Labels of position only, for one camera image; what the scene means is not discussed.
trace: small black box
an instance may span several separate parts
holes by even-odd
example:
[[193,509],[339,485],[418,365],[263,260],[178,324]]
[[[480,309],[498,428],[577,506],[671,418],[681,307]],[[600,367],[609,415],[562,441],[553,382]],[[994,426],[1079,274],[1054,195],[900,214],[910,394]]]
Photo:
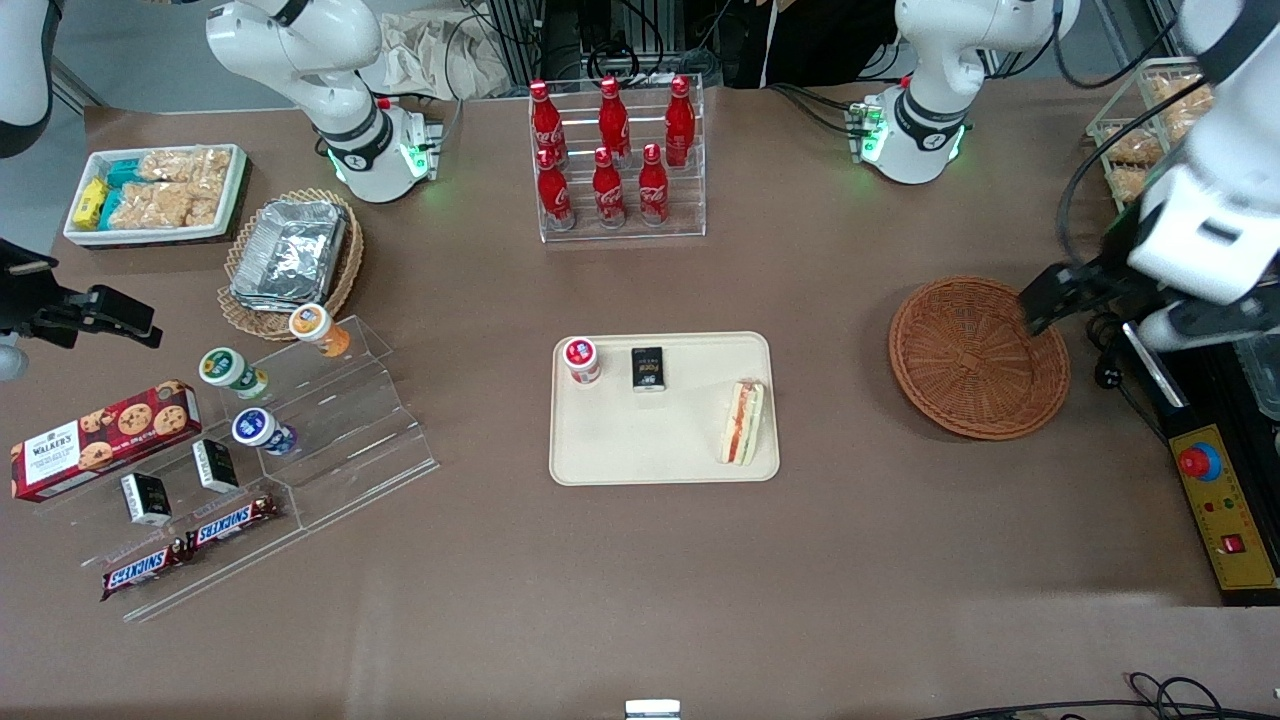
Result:
[[225,445],[202,439],[192,445],[191,451],[196,456],[200,484],[214,492],[232,492],[239,487],[232,465],[232,451]]
[[667,389],[662,378],[662,348],[631,348],[631,389],[654,392]]
[[164,525],[169,521],[169,496],[160,478],[131,473],[120,478],[120,489],[129,507],[129,520],[140,525]]

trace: round wicker tray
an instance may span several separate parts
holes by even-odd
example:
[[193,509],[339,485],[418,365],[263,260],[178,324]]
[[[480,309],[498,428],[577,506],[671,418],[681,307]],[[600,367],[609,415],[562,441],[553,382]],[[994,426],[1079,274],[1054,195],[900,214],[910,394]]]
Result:
[[[276,200],[296,200],[300,202],[323,200],[333,202],[334,205],[340,205],[347,210],[347,233],[342,240],[338,266],[333,270],[333,284],[329,288],[329,300],[324,304],[325,309],[337,318],[338,310],[342,309],[342,305],[347,301],[347,296],[351,295],[351,288],[356,284],[356,274],[360,273],[360,260],[365,254],[365,234],[364,231],[360,229],[360,220],[356,219],[356,213],[351,209],[351,205],[346,200],[329,192],[328,190],[294,190],[285,192],[284,195],[276,197]],[[257,213],[253,213],[253,217],[244,223],[244,227],[242,227],[239,233],[236,236],[236,242],[232,243],[232,249],[227,252],[227,263],[223,266],[227,268],[228,281],[236,275],[236,268],[239,266],[241,258],[244,255],[244,243],[248,241],[250,236],[253,234],[253,228],[257,225],[257,218],[261,213],[262,209],[260,208]],[[275,342],[288,342],[294,340],[293,333],[289,332],[288,327],[288,313],[262,313],[259,310],[250,310],[232,297],[230,286],[223,287],[218,291],[218,305],[223,309],[223,316],[227,318],[228,323],[250,334]]]
[[1062,407],[1071,374],[1057,329],[1029,337],[1018,292],[978,277],[942,278],[913,292],[893,315],[888,354],[920,411],[979,439],[1043,427]]

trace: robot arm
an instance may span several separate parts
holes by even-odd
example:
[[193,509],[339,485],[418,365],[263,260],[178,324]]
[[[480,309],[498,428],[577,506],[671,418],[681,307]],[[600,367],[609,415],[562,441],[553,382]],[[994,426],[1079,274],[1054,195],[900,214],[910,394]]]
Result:
[[36,143],[52,110],[50,60],[61,0],[0,1],[0,158]]
[[[1079,0],[1064,3],[1060,35],[1079,12]],[[986,79],[978,50],[1041,47],[1053,33],[1053,0],[897,0],[893,17],[919,61],[909,86],[867,99],[883,109],[886,128],[864,159],[890,179],[925,183],[955,156]]]

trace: sandwich wrapper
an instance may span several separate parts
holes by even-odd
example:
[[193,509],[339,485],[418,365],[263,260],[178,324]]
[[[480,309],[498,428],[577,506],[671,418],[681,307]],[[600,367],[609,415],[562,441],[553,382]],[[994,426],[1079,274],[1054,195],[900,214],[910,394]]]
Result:
[[323,304],[346,232],[347,213],[333,202],[269,202],[244,243],[232,277],[232,297],[250,310],[266,313]]

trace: table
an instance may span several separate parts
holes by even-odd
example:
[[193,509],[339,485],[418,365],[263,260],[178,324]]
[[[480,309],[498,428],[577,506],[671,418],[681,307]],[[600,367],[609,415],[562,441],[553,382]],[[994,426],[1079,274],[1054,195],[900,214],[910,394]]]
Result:
[[[521,101],[467,105],[439,182],[356,205],[367,250],[349,310],[396,348],[392,375],[443,465],[425,479],[143,625],[95,602],[32,506],[0,503],[3,706],[617,717],[623,700],[676,697],[690,719],[905,720],[1125,697],[1120,674],[1143,669],[1274,712],[1280,620],[1216,607],[1167,452],[1093,386],[1079,322],[1062,324],[1066,405],[1025,439],[952,437],[890,372],[890,316],[911,288],[952,273],[1021,286],[1059,258],[1052,210],[1102,97],[991,83],[960,158],[923,187],[852,167],[772,94],[708,97],[705,238],[540,245]],[[296,111],[87,120],[91,150],[239,143],[256,165],[248,208],[343,191]],[[1101,181],[1080,205],[1082,234],[1114,213]],[[60,240],[64,284],[156,305],[165,341],[26,343],[29,375],[0,386],[0,439],[195,380],[215,345],[273,350],[219,315],[225,250],[91,254]],[[552,482],[559,338],[722,329],[772,345],[773,480]]]

